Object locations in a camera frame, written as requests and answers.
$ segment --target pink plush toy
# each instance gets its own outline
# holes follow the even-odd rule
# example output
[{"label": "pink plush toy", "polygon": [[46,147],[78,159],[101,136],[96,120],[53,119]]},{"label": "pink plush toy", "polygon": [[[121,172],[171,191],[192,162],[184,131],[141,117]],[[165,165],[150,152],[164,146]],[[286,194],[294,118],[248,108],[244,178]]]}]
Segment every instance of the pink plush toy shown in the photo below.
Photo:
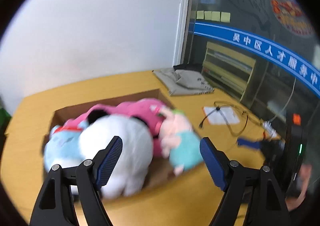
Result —
[{"label": "pink plush toy", "polygon": [[86,113],[80,115],[76,119],[69,119],[65,123],[66,126],[77,126],[81,121],[87,119],[88,115],[93,110],[103,110],[107,114],[122,114],[128,117],[136,117],[142,120],[150,130],[151,135],[154,137],[153,140],[153,155],[154,157],[161,157],[162,149],[160,141],[158,139],[159,131],[164,117],[157,115],[150,109],[150,106],[161,108],[165,104],[155,98],[144,98],[134,102],[122,102],[118,106],[108,106],[103,104],[97,104],[90,108]]},{"label": "pink plush toy", "polygon": [[162,155],[164,158],[169,157],[174,174],[179,175],[202,162],[200,138],[194,133],[187,117],[180,111],[172,111],[166,106],[151,106],[150,109],[166,117],[160,128],[159,139]]}]

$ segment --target cable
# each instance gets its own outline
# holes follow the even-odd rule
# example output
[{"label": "cable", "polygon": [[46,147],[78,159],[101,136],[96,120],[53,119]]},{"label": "cable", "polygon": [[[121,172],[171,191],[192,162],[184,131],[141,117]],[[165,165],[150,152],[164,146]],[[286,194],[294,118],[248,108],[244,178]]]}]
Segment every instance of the cable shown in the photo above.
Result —
[{"label": "cable", "polygon": [[281,114],[281,112],[282,112],[283,110],[285,110],[285,108],[286,108],[287,105],[289,104],[289,101],[290,101],[291,98],[292,98],[293,91],[294,91],[294,86],[295,86],[295,85],[296,85],[296,78],[294,78],[294,83],[293,83],[293,86],[292,86],[292,91],[291,91],[290,97],[288,98],[287,103],[284,105],[284,107],[283,107],[272,119],[269,120],[269,122],[272,122],[273,120],[275,120],[276,117],[277,117],[279,114]]},{"label": "cable", "polygon": [[[201,121],[201,123],[199,124],[199,128],[202,128],[202,127],[203,127],[204,121],[208,118],[208,116],[210,116],[210,115],[211,115],[212,113],[214,113],[215,111],[219,111],[219,112],[220,112],[220,115],[222,116],[222,118],[223,118],[224,121],[226,122],[226,125],[227,125],[227,127],[228,127],[228,129],[229,129],[229,131],[230,131],[230,134],[231,134],[232,136],[234,136],[234,137],[239,136],[239,135],[241,135],[241,134],[243,133],[243,131],[245,130],[245,128],[246,128],[246,126],[247,126],[247,124],[248,124],[248,120],[250,120],[251,122],[253,122],[253,123],[254,123],[255,125],[257,125],[257,126],[261,126],[261,123],[256,122],[255,120],[253,120],[252,118],[249,117],[247,111],[239,108],[239,107],[236,106],[236,105],[233,105],[233,104],[230,103],[230,102],[226,102],[226,101],[215,101],[215,102],[213,103],[213,105],[214,105],[216,108],[215,108],[214,110],[212,110],[209,114],[207,114],[207,115],[204,117],[204,119],[203,119],[203,120]],[[230,126],[230,124],[229,124],[226,116],[225,116],[224,113],[221,111],[221,108],[223,108],[223,107],[232,107],[232,108],[238,110],[239,112],[242,112],[242,113],[241,113],[241,116],[243,116],[244,114],[246,114],[246,122],[245,122],[245,125],[244,125],[243,129],[242,129],[240,132],[235,133],[235,132],[232,130],[232,128],[231,128],[231,126]]]}]

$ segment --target teal plush toy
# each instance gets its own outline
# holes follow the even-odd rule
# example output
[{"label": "teal plush toy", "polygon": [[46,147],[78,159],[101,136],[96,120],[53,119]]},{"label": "teal plush toy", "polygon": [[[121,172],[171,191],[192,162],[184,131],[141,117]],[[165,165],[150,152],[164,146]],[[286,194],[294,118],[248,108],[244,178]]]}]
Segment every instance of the teal plush toy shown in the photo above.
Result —
[{"label": "teal plush toy", "polygon": [[[80,154],[79,136],[88,127],[87,120],[82,121],[77,127],[55,126],[50,131],[50,139],[44,147],[44,168],[47,172],[54,164],[62,168],[80,165],[85,159]],[[71,187],[72,194],[78,194],[76,186]]]},{"label": "teal plush toy", "polygon": [[165,116],[159,139],[162,156],[169,157],[175,175],[201,163],[203,159],[200,153],[200,138],[194,133],[191,123],[182,111],[172,111],[165,106],[154,108],[154,111]]}]

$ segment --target power strip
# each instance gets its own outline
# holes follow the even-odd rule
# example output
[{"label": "power strip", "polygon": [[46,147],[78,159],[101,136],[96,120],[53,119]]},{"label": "power strip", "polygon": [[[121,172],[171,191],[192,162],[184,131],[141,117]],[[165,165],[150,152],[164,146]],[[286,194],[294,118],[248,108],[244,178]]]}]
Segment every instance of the power strip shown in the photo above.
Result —
[{"label": "power strip", "polygon": [[277,132],[273,129],[269,121],[264,121],[262,127],[268,132],[271,138],[277,137]]}]

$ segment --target gray cloth bag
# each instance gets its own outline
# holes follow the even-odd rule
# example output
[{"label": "gray cloth bag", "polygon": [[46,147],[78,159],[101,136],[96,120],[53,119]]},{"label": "gray cloth bag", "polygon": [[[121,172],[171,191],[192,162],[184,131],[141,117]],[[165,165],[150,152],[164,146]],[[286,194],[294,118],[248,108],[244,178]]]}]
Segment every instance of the gray cloth bag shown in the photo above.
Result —
[{"label": "gray cloth bag", "polygon": [[167,87],[170,95],[193,95],[213,92],[213,88],[196,71],[174,70],[174,68],[153,71],[153,74]]}]

